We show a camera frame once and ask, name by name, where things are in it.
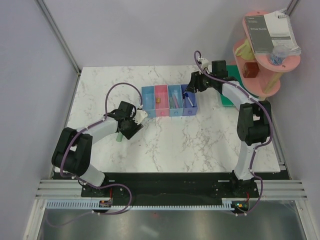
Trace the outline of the green highlighter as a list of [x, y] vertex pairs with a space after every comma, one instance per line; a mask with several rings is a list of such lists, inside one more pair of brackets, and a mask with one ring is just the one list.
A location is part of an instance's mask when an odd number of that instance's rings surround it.
[[118, 143], [121, 143], [123, 140], [123, 134], [121, 132], [118, 133], [117, 137], [116, 137], [116, 141]]
[[171, 109], [175, 109], [176, 106], [175, 106], [175, 102], [174, 102], [174, 99], [173, 99], [172, 96], [169, 98], [169, 101], [170, 101], [170, 108], [171, 108]]

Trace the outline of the blue cap marker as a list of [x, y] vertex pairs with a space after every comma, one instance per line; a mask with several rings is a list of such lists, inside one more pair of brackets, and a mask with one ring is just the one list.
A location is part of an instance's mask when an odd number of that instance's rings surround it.
[[193, 102], [191, 101], [190, 97], [186, 97], [186, 99], [188, 100], [189, 104], [191, 105], [192, 108], [194, 108], [194, 104]]

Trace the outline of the pink highlighter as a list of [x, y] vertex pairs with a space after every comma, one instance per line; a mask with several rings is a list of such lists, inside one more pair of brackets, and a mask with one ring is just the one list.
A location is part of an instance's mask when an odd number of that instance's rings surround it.
[[178, 99], [177, 99], [177, 97], [176, 97], [176, 95], [174, 93], [172, 93], [172, 97], [173, 97], [173, 100], [174, 100], [175, 108], [179, 109], [180, 108], [179, 102], [178, 102]]

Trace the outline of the purple bin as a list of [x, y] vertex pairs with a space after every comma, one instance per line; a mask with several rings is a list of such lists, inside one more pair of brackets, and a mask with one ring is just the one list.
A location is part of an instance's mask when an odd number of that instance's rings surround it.
[[[183, 113], [182, 115], [185, 116], [195, 116], [198, 111], [198, 104], [197, 104], [197, 98], [196, 94], [193, 92], [188, 92], [186, 91], [187, 84], [181, 84], [181, 91], [182, 91], [182, 103], [183, 103]], [[186, 97], [183, 96], [183, 93], [187, 92], [189, 98], [191, 99], [194, 107], [191, 107], [189, 101], [187, 100]]]

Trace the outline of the light blue bin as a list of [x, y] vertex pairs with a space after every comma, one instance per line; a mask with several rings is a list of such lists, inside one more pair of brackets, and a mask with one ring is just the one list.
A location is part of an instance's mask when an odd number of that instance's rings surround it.
[[149, 118], [156, 117], [155, 87], [143, 86], [141, 88], [143, 110], [147, 112]]

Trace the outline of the pink bin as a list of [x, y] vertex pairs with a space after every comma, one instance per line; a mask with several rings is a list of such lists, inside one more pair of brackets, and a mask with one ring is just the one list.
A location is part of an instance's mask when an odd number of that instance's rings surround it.
[[154, 87], [155, 99], [160, 98], [160, 103], [155, 104], [156, 117], [167, 117], [170, 114], [169, 95], [167, 85]]

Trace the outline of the medium blue bin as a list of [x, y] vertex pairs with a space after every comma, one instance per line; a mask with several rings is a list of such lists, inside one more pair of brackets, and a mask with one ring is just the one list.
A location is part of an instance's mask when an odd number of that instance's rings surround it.
[[168, 86], [169, 116], [180, 117], [183, 115], [183, 95], [181, 85]]

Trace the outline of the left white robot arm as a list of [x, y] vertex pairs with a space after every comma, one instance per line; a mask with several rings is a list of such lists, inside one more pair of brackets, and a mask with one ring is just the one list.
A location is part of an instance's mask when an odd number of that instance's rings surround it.
[[60, 134], [51, 163], [60, 169], [62, 177], [74, 177], [83, 183], [86, 191], [104, 197], [110, 191], [109, 178], [91, 164], [93, 145], [115, 133], [131, 139], [143, 128], [142, 122], [147, 117], [147, 112], [142, 108], [121, 101], [117, 109], [87, 127], [66, 127]]

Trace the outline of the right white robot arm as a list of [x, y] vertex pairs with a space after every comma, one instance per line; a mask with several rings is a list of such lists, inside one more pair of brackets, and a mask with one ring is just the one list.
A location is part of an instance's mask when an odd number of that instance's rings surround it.
[[191, 93], [213, 88], [228, 98], [238, 110], [236, 131], [240, 153], [226, 187], [233, 196], [240, 197], [255, 188], [253, 165], [257, 149], [272, 141], [271, 105], [252, 96], [236, 78], [229, 76], [224, 60], [209, 62], [206, 58], [198, 57], [195, 63], [198, 71], [191, 74], [183, 97], [190, 100]]

